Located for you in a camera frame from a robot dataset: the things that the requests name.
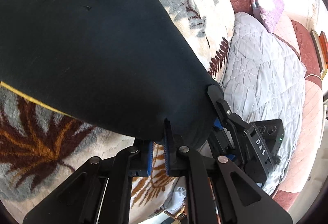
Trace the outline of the black pants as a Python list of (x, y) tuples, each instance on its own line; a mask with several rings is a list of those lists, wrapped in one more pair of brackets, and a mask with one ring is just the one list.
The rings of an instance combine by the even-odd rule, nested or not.
[(199, 148), (214, 80), (158, 0), (1, 0), (1, 81), (84, 122)]

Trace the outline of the grey quilted blanket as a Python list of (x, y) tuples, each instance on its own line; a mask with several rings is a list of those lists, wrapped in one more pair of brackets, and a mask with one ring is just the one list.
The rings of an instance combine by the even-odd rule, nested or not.
[(289, 45), (253, 16), (239, 12), (220, 85), (231, 110), (245, 122), (282, 120), (281, 162), (262, 187), (273, 194), (287, 176), (301, 132), (305, 67)]

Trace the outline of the leaf-patterned plush blanket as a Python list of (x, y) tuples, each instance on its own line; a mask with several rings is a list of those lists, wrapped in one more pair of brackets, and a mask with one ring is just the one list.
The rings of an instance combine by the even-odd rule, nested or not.
[[(207, 25), (215, 0), (158, 1), (208, 72), (210, 47), (218, 39)], [(115, 156), (135, 138), (62, 113), (1, 81), (1, 201), (22, 222), (89, 158)], [(166, 175), (163, 147), (154, 142), (151, 174), (132, 181), (131, 222), (159, 210), (177, 182)]]

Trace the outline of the pink quilted bed sheet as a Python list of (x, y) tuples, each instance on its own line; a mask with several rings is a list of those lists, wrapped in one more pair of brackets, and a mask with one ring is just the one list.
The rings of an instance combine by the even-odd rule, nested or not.
[[(289, 45), (305, 67), (305, 102), (302, 107), (301, 132), (292, 155), (286, 178), (276, 187), (272, 198), (289, 210), (299, 198), (321, 143), (323, 126), (322, 81), (312, 34), (319, 16), (327, 10), (321, 0), (282, 0), (284, 11), (275, 30), (270, 33)], [(206, 68), (219, 83), (223, 79), (230, 42), (234, 35), (235, 14), (245, 12), (255, 19), (251, 0), (215, 0), (215, 12), (208, 15), (207, 25), (218, 39), (211, 44)]]

